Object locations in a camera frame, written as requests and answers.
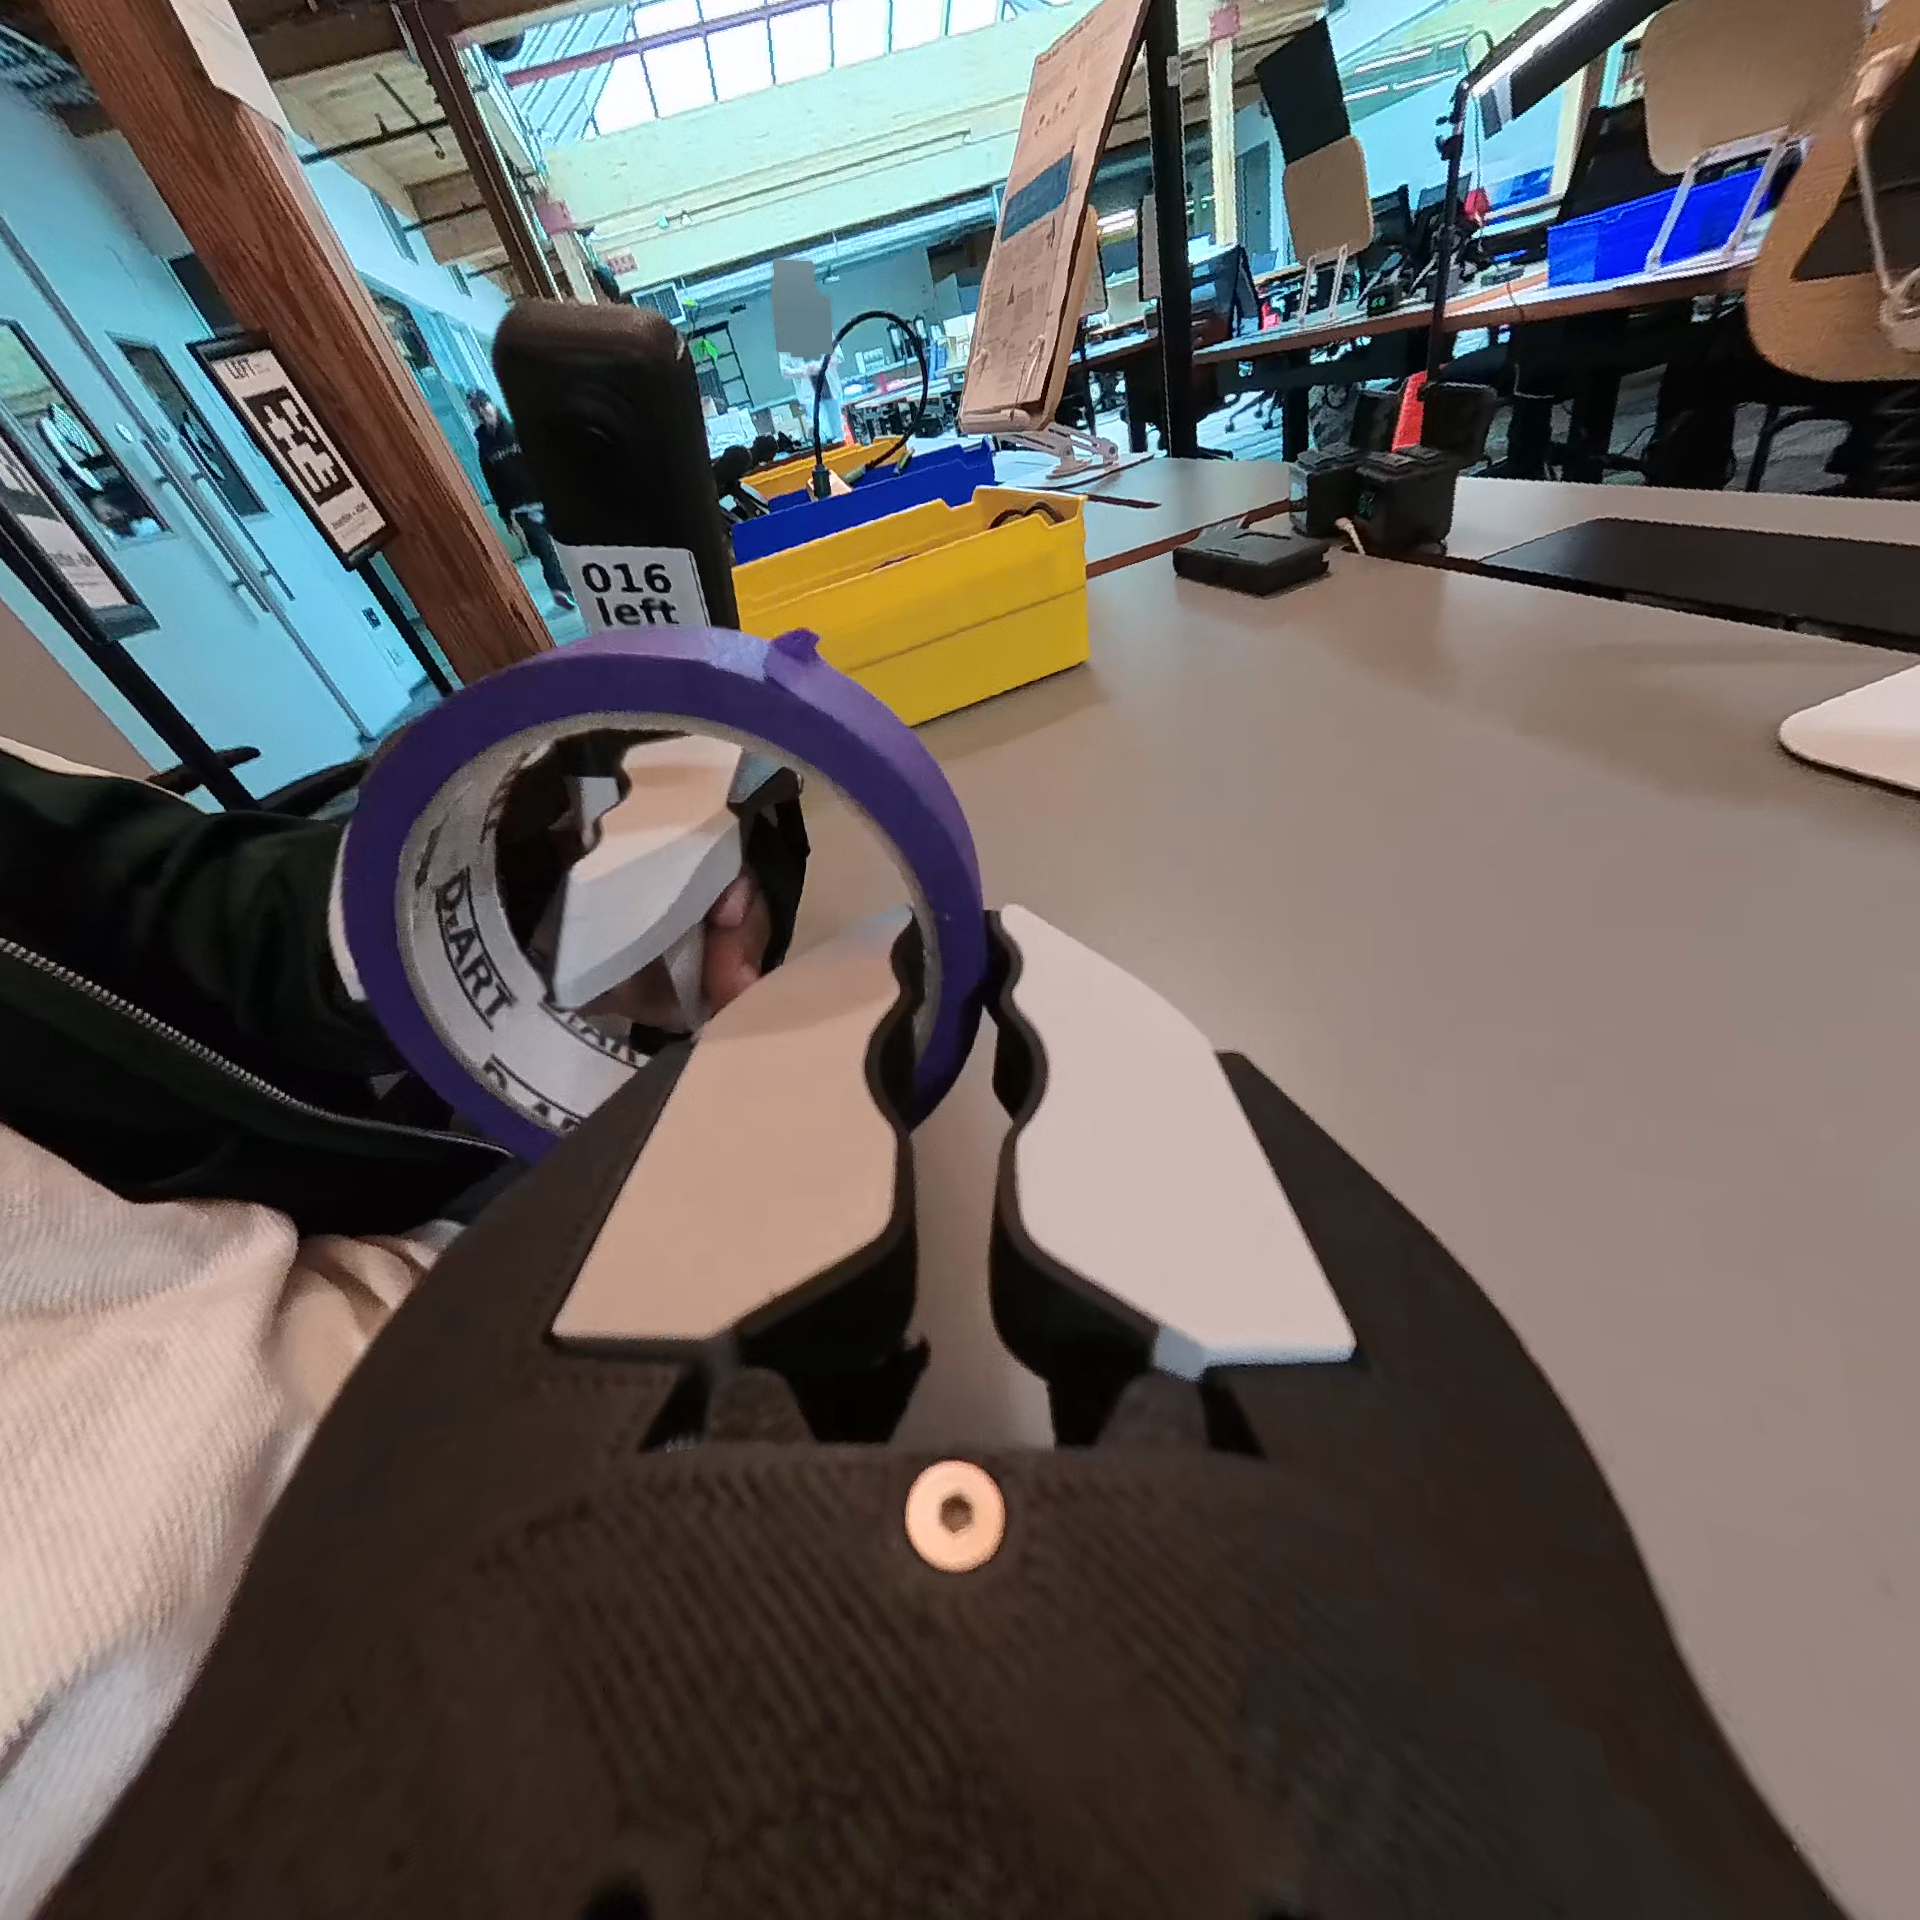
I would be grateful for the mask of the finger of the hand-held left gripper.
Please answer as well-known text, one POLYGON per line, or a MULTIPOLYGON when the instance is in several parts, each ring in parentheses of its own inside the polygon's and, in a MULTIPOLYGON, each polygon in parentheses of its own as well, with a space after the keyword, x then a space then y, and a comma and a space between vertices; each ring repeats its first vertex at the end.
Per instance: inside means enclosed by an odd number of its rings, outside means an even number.
POLYGON ((746 865, 744 759, 723 736, 648 736, 616 775, 579 781, 585 845, 560 886, 552 1002, 583 1010, 662 966, 676 1008, 706 1008, 706 920, 746 865))

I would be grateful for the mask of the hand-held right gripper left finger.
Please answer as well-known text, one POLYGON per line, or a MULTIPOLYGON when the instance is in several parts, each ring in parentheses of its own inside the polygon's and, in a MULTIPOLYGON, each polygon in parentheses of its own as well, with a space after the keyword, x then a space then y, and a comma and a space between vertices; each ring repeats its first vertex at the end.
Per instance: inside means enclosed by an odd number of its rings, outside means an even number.
POLYGON ((916 1295, 921 927, 896 905, 697 1033, 558 1317, 563 1346, 889 1346, 916 1295))

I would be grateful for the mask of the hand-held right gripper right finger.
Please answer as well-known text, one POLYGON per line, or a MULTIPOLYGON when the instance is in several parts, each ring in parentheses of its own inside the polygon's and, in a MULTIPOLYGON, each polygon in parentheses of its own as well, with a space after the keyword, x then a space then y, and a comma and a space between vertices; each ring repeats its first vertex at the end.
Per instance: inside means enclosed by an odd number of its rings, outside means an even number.
POLYGON ((1007 1346, 1059 1382, 1097 1350, 1183 1381, 1351 1359, 1350 1313, 1202 1029, 1030 906, 995 933, 1007 1346))

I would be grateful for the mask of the purple masking tape roll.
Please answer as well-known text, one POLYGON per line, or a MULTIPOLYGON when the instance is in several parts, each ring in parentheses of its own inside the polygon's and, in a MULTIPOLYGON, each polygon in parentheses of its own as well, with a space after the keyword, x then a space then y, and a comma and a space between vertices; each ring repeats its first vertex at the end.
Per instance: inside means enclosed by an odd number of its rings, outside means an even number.
POLYGON ((991 970, 967 814, 921 736, 822 655, 812 631, 627 629, 473 683, 369 769, 336 880, 342 941, 402 1061, 484 1138, 540 1159, 641 1067, 547 995, 496 886, 522 765, 593 730, 720 736, 823 781, 889 848, 924 947, 907 1122, 971 1051, 991 970))

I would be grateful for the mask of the yellow plastic bin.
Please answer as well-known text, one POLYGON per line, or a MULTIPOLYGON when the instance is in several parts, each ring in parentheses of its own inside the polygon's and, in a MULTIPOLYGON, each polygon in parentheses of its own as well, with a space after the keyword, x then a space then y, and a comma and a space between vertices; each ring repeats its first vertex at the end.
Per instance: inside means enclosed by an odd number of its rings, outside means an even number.
POLYGON ((804 629, 911 727, 1090 657, 1086 504, 980 487, 734 568, 738 624, 804 629))

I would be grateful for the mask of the person's left hand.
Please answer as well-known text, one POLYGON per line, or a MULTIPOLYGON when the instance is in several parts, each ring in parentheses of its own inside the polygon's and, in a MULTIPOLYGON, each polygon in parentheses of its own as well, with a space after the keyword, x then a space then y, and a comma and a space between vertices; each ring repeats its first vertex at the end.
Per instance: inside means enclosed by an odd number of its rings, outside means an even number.
POLYGON ((699 1029, 760 979, 770 936, 761 886, 744 870, 697 930, 682 934, 636 975, 628 1019, 672 1035, 699 1029))

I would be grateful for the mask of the yellow storage bin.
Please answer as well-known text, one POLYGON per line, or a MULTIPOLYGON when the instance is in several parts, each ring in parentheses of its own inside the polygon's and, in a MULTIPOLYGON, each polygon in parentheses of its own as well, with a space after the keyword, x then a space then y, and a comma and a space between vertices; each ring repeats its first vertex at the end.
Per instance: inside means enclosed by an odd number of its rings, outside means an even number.
POLYGON ((830 472, 828 493, 846 493, 867 480, 895 478, 913 454, 907 438, 826 443, 822 451, 801 447, 779 459, 747 469, 744 483, 769 504, 782 497, 816 495, 815 470, 823 463, 830 472))

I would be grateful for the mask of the dark green jacket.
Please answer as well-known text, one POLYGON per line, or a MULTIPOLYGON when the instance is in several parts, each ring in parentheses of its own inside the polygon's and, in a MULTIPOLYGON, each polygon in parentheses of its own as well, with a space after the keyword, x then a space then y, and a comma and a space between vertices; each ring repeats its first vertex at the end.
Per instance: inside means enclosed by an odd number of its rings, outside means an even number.
POLYGON ((6 747, 6 1123, 137 1203, 471 1222, 522 1162, 383 1096, 406 1062, 329 941, 344 837, 6 747))

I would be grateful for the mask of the paper note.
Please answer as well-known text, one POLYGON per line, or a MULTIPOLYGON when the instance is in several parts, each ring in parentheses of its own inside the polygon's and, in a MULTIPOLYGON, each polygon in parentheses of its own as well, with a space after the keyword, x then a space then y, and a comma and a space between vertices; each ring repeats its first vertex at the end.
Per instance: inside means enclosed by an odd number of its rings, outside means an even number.
POLYGON ((174 0, 170 9, 208 85, 228 101, 250 107, 263 123, 290 135, 282 101, 234 3, 174 0))

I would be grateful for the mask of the black pole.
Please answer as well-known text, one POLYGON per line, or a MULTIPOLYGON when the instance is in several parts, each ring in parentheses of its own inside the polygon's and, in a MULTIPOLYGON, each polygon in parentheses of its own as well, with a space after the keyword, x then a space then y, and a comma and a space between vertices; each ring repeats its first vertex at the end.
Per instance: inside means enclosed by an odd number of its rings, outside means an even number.
POLYGON ((1174 459, 1191 459, 1198 454, 1198 413, 1184 175, 1184 63, 1176 2, 1146 3, 1144 58, 1151 174, 1158 203, 1164 449, 1174 459))

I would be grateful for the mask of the flat black device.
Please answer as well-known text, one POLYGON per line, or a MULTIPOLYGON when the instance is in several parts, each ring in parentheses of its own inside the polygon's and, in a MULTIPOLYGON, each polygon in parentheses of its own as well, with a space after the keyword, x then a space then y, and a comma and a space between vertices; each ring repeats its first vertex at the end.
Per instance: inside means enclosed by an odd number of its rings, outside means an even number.
POLYGON ((1273 597, 1329 576, 1330 539, 1289 526, 1219 523, 1176 545, 1176 576, 1248 597, 1273 597))

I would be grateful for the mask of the tan backed monitor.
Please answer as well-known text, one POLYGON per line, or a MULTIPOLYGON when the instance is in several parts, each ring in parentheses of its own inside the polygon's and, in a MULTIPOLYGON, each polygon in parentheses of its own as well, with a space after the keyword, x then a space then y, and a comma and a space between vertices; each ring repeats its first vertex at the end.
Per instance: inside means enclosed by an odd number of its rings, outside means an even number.
POLYGON ((1916 382, 1919 3, 1759 3, 1752 104, 1803 157, 1746 282, 1761 354, 1823 382, 1916 382))
POLYGON ((1362 145, 1323 18, 1292 33, 1256 78, 1282 153, 1287 235, 1303 271, 1299 320, 1329 315, 1377 230, 1362 145))
POLYGON ((1831 89, 1831 31, 1815 3, 1678 2, 1662 6, 1642 35, 1648 162, 1678 184, 1644 269, 1659 271, 1704 169, 1759 157, 1744 203, 1719 245, 1740 251, 1746 229, 1831 89))

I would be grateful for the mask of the black desk mat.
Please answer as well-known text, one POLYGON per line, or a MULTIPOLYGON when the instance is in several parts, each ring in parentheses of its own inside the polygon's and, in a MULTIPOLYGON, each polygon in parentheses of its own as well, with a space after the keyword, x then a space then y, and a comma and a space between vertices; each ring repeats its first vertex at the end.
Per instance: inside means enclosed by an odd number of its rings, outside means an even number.
POLYGON ((1919 650, 1916 544, 1652 518, 1586 518, 1478 562, 1619 602, 1919 650))

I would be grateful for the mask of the white monitor stand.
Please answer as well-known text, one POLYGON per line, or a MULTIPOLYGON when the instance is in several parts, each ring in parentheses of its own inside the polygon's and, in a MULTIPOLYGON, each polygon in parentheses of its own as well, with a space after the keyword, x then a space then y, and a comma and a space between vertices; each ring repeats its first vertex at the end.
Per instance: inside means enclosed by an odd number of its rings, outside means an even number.
POLYGON ((1790 713, 1780 747, 1817 769, 1919 795, 1919 665, 1790 713))

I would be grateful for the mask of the light bar on black stand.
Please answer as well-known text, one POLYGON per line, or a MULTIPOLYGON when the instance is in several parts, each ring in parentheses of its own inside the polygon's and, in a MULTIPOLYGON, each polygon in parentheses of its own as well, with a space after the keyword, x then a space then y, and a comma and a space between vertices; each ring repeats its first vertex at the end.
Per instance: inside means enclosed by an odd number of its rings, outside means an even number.
POLYGON ((1484 129, 1497 133, 1516 117, 1552 96, 1574 74, 1651 19, 1662 2, 1564 2, 1536 9, 1484 58, 1459 79, 1447 112, 1439 153, 1447 162, 1442 218, 1436 235, 1432 321, 1426 337, 1425 384, 1432 385, 1450 359, 1447 307, 1456 263, 1460 217, 1460 160, 1468 123, 1480 117, 1484 129))

